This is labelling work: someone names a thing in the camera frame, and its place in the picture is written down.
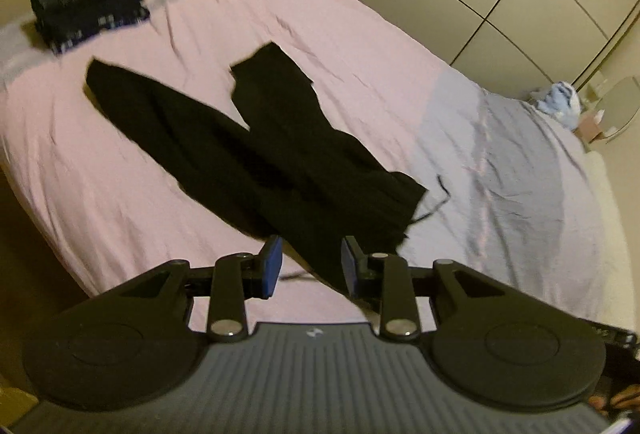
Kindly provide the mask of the person's left hand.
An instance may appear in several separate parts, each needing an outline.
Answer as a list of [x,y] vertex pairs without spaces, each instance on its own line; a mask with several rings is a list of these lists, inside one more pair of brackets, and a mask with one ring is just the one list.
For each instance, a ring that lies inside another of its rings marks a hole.
[[612,397],[593,394],[588,399],[588,405],[606,418],[611,414],[621,414],[622,412],[638,414],[640,408],[640,385],[629,385]]

